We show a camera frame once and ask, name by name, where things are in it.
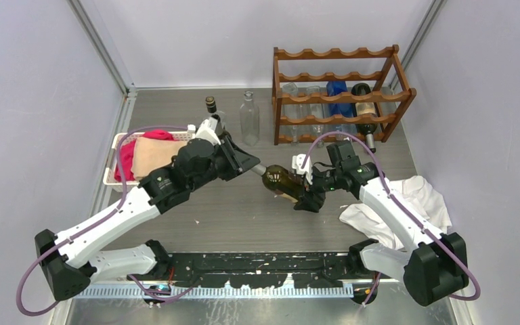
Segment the green wine bottle front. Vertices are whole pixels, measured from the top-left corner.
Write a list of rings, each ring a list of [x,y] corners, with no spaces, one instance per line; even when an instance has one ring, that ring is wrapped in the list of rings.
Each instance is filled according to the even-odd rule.
[[[286,198],[293,204],[300,202],[304,187],[288,169],[280,165],[258,164],[251,171],[258,174],[264,187],[275,195]]]

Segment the dark green wine bottle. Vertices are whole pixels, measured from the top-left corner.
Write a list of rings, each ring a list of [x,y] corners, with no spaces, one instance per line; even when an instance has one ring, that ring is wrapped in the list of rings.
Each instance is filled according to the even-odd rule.
[[[367,83],[357,83],[351,88],[351,94],[356,96],[367,95],[371,93],[372,90]],[[352,103],[353,115],[357,116],[365,116],[365,117],[377,117],[376,108],[372,102],[357,102]],[[361,133],[364,138],[367,147],[370,149],[372,153],[376,152],[376,144],[374,140],[374,132],[377,129],[377,124],[373,123],[365,123],[365,124],[357,124],[356,129],[359,133]]]

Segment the blue square glass bottle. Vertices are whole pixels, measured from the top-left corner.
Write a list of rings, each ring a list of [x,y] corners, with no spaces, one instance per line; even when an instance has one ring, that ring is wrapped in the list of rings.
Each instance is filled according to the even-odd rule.
[[[327,96],[335,96],[347,92],[347,85],[345,81],[329,81],[326,84]],[[328,112],[330,116],[340,114],[343,117],[353,118],[353,108],[351,103],[329,103]],[[333,131],[342,131],[345,133],[354,134],[355,126],[352,124],[338,124],[332,128]]]

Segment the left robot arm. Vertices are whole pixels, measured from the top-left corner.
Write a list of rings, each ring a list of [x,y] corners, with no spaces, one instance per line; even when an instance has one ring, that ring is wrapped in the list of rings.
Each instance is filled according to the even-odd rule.
[[[260,160],[224,135],[218,144],[195,138],[181,147],[167,166],[144,177],[125,198],[63,232],[43,230],[35,237],[39,265],[56,301],[84,291],[90,284],[121,276],[168,276],[171,258],[156,240],[134,248],[104,247],[137,225],[189,200],[211,181],[229,181]]]

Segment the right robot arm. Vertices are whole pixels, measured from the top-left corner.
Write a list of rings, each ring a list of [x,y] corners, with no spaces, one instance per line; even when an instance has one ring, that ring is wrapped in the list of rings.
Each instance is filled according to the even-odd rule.
[[[377,240],[356,244],[348,261],[355,277],[382,273],[400,281],[422,306],[454,297],[472,283],[461,236],[445,234],[429,223],[391,186],[377,162],[360,161],[351,142],[337,142],[326,149],[331,162],[326,171],[318,171],[307,154],[292,157],[293,173],[300,177],[306,192],[349,192],[374,211],[404,246],[401,251]]]

